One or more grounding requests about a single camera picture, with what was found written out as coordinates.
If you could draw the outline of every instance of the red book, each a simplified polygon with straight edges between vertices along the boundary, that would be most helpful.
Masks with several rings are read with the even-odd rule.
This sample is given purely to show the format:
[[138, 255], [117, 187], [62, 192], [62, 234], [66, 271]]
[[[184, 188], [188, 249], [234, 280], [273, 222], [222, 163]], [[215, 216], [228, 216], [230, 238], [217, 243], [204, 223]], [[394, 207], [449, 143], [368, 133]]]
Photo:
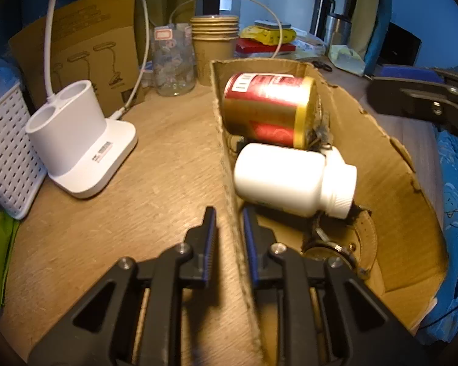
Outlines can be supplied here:
[[[239, 53], [257, 53], [257, 52], [275, 52], [276, 45], [264, 45], [258, 41], [249, 38], [240, 38], [237, 40], [236, 51]], [[280, 52], [293, 52], [293, 44], [282, 44]]]

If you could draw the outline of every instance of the wood grain surface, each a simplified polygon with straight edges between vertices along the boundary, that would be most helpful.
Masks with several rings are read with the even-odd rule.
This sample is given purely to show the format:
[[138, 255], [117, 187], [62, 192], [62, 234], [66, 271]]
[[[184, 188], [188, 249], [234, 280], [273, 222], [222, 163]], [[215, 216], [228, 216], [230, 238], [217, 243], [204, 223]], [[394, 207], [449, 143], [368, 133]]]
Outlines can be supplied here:
[[129, 111], [139, 142], [107, 187], [72, 198], [49, 179], [18, 231], [0, 330], [26, 359], [32, 346], [117, 259], [145, 260], [181, 241], [217, 210], [219, 285], [184, 296], [183, 364], [254, 365], [247, 307], [232, 246], [222, 148], [209, 87]]

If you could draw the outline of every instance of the metal thermos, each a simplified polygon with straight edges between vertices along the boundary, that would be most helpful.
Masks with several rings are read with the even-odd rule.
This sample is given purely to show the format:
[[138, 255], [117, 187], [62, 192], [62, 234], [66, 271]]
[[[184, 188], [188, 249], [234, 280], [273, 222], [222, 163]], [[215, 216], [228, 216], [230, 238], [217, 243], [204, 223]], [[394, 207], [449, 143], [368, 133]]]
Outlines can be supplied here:
[[331, 45], [346, 45], [349, 41], [350, 33], [351, 21], [348, 17], [337, 13], [327, 15], [326, 35], [324, 36], [326, 54], [329, 52]]

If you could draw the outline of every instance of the cardboard divider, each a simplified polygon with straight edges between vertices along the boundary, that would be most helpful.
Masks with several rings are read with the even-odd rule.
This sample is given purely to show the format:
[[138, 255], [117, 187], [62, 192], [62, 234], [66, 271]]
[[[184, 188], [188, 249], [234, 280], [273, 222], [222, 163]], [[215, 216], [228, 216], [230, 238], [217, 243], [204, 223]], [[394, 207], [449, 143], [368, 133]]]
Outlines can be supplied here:
[[[226, 83], [239, 72], [308, 75], [316, 80], [323, 107], [330, 114], [333, 145], [346, 163], [358, 169], [354, 200], [371, 212], [377, 243], [365, 246], [365, 238], [345, 221], [328, 218], [322, 226], [334, 242], [344, 247], [353, 242], [359, 263], [365, 259], [370, 263], [369, 256], [375, 259], [366, 284], [408, 329], [414, 328], [445, 277], [447, 254], [435, 211], [418, 185], [406, 149], [391, 140], [372, 116], [363, 114], [358, 101], [348, 92], [328, 84], [311, 64], [285, 59], [213, 61], [214, 111], [225, 150], [222, 165], [234, 245], [243, 292], [248, 297], [249, 320], [255, 324], [255, 340], [262, 340], [266, 361], [276, 362], [276, 303], [272, 291], [259, 294], [257, 299], [252, 296], [240, 217], [243, 201], [236, 195], [232, 181], [237, 158], [233, 151], [235, 139], [225, 131], [220, 113]], [[274, 230], [279, 242], [300, 250], [306, 227], [302, 218], [264, 207], [258, 207], [257, 212], [259, 223]]]

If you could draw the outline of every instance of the cardboard box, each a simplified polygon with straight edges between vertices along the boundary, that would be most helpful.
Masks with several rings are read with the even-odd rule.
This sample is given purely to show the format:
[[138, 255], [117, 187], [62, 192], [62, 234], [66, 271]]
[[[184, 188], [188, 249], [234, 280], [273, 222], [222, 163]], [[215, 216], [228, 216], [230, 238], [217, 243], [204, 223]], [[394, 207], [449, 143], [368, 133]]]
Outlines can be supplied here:
[[[13, 36], [12, 54], [24, 72], [34, 106], [46, 101], [41, 18]], [[54, 11], [51, 80], [55, 92], [89, 79], [105, 116], [127, 101], [139, 75], [134, 0], [78, 0]], [[144, 97], [139, 88], [137, 101]]]
[[[267, 363], [276, 362], [276, 292], [258, 292], [256, 299], [252, 296], [240, 216], [243, 201], [236, 195], [232, 181], [236, 155], [228, 149], [231, 138], [220, 114], [226, 83], [235, 73], [282, 73], [315, 78], [323, 107], [330, 114], [333, 145], [346, 163], [358, 169], [354, 200], [371, 211], [369, 229], [327, 219], [323, 222], [324, 231], [341, 246], [354, 242], [357, 247], [354, 255], [360, 267], [369, 271], [366, 284], [414, 331], [445, 277], [447, 254], [436, 213], [419, 185], [407, 150], [389, 137], [348, 92], [328, 84], [311, 64], [283, 59], [240, 59], [212, 62], [211, 70], [216, 96], [214, 109], [225, 150], [228, 210], [243, 293], [248, 296], [253, 331], [258, 332], [254, 339], [262, 340]], [[300, 250], [303, 227], [308, 224], [301, 218], [268, 208], [261, 207], [257, 213], [259, 224], [271, 228], [277, 241]]]

